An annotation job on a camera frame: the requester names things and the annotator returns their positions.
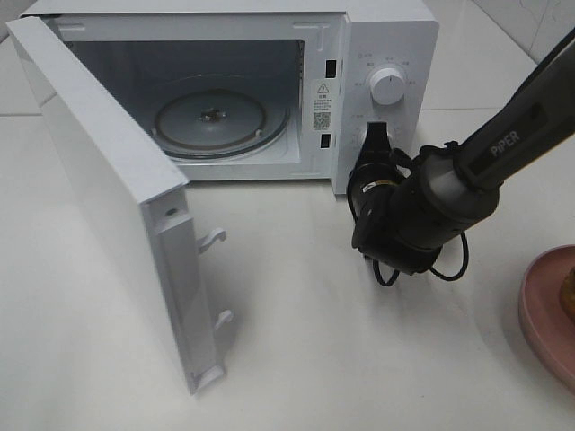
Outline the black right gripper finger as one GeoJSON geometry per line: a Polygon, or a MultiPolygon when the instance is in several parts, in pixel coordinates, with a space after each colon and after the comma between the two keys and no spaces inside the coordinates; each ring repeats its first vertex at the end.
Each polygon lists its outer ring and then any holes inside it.
{"type": "Polygon", "coordinates": [[[366,157],[377,157],[388,154],[390,151],[387,124],[383,121],[368,122],[361,154],[366,157]]]}

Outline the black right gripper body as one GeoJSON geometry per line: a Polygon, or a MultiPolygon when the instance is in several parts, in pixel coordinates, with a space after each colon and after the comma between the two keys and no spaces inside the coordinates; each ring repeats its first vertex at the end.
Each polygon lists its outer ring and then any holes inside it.
{"type": "Polygon", "coordinates": [[[420,251],[396,232],[391,198],[403,180],[387,150],[359,152],[346,190],[355,222],[351,245],[374,262],[413,275],[429,270],[439,250],[420,251]]]}

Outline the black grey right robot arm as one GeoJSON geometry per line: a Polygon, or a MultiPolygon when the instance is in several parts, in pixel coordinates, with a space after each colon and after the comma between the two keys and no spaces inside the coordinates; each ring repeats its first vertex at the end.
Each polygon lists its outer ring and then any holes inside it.
{"type": "Polygon", "coordinates": [[[410,157],[391,147],[384,122],[368,123],[347,186],[352,247],[374,270],[432,270],[445,243],[495,211],[508,177],[573,133],[572,32],[462,144],[424,145],[410,157]]]}

